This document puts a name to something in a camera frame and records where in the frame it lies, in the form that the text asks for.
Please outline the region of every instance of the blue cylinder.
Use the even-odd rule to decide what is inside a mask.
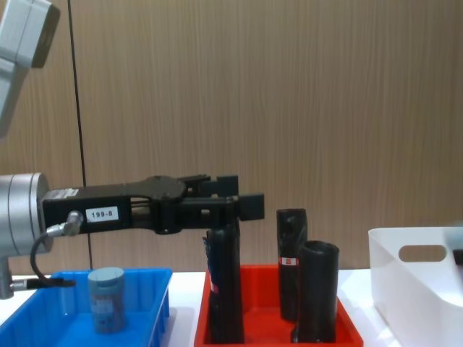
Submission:
[[[125,326],[124,271],[119,267],[104,267],[88,274],[90,307],[97,333],[115,333]]]

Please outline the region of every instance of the label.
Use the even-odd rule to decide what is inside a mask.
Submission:
[[[47,199],[66,199],[67,197],[75,197],[78,192],[79,192],[79,189],[73,189],[73,188],[56,189],[56,190],[52,190],[51,192],[48,192],[46,195],[46,198]]]
[[[278,263],[286,266],[297,266],[299,265],[299,259],[280,257],[278,258]]]
[[[95,314],[112,314],[114,312],[112,300],[93,300],[92,312]]]
[[[107,222],[109,220],[119,219],[117,206],[89,208],[85,210],[85,215],[89,223]]]

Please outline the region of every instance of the white label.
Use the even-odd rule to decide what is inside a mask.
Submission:
[[[113,311],[112,300],[95,300],[92,302],[92,312],[95,314],[111,314]]]
[[[77,193],[79,192],[79,189],[73,189],[73,188],[68,188],[68,189],[56,189],[52,190],[47,194],[48,199],[65,199],[67,197],[75,197]]]
[[[108,220],[119,219],[117,206],[89,208],[85,210],[85,214],[87,215],[87,222],[89,223],[107,222]]]

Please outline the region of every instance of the robotic arm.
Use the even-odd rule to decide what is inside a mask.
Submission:
[[[0,139],[30,68],[45,65],[59,10],[45,0],[8,0],[0,22]]]
[[[59,20],[46,0],[8,0],[0,23],[0,139],[12,120],[29,68],[43,67]],[[53,238],[126,228],[174,234],[188,228],[231,228],[264,217],[263,194],[238,196],[238,177],[154,176],[130,184],[49,190],[40,173],[0,176],[0,299],[15,291],[72,286],[46,278],[35,263]],[[13,281],[8,258],[30,254],[38,280]]]
[[[0,299],[14,291],[72,286],[38,270],[53,238],[127,228],[168,235],[264,218],[263,194],[238,195],[238,177],[154,176],[130,184],[48,190],[40,173],[0,176]],[[12,281],[8,257],[31,254],[39,280]]]

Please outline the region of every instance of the cable connector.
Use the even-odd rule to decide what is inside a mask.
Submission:
[[[79,211],[72,211],[67,216],[66,222],[55,224],[46,229],[49,237],[57,236],[76,236],[80,232],[80,226],[84,221],[84,216]]]

